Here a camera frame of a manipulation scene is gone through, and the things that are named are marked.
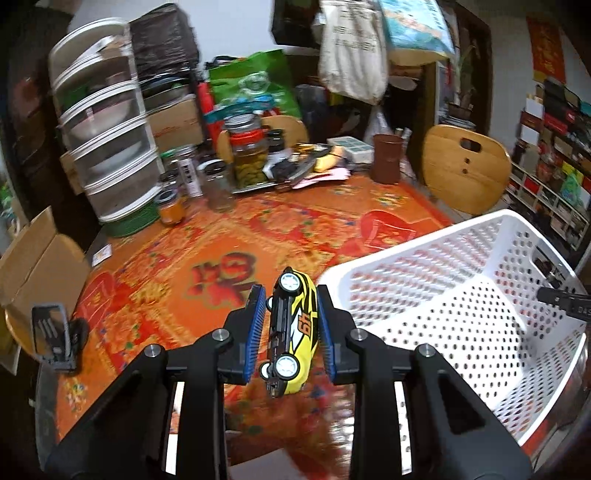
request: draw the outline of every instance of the stacked storage tower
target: stacked storage tower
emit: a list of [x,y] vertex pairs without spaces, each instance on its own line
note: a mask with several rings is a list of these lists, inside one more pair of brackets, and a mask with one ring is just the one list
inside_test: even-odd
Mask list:
[[49,74],[63,142],[99,221],[112,236],[151,224],[161,162],[129,24],[105,18],[73,31],[52,49]]

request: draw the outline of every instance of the jar with orange contents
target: jar with orange contents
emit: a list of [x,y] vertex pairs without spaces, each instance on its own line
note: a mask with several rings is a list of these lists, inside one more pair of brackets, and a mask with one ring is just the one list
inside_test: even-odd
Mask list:
[[183,221],[185,211],[181,197],[176,189],[168,189],[156,195],[154,203],[158,208],[160,221],[166,226],[173,226]]

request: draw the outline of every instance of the chair handle hole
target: chair handle hole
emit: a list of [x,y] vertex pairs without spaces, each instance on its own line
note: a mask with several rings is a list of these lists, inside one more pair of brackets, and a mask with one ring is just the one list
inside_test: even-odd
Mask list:
[[474,140],[470,140],[469,138],[462,138],[460,140],[460,146],[474,153],[480,153],[482,151],[482,145]]

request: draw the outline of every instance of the blue plastic bag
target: blue plastic bag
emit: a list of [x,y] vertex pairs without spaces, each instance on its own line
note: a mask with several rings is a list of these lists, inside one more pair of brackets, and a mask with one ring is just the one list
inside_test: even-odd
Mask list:
[[396,65],[419,66],[453,58],[454,48],[436,0],[379,0],[388,39],[388,58]]

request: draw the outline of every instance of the table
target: table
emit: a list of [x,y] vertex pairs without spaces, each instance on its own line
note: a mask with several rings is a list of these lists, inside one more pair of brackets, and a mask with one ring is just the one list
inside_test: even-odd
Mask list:
[[[224,214],[198,200],[174,228],[157,223],[114,239],[113,257],[93,270],[75,313],[92,330],[80,374],[58,378],[57,438],[146,345],[193,343],[242,307],[253,283],[271,288],[287,265],[315,280],[328,267],[450,224],[409,183],[385,186],[358,174],[340,184],[239,197]],[[259,358],[264,354],[260,349]],[[225,394],[231,426],[243,432],[229,443],[232,463],[285,447],[309,478],[346,475],[349,438],[335,440],[331,416],[348,408],[352,391],[329,384],[318,352],[297,395],[272,400],[259,378]]]

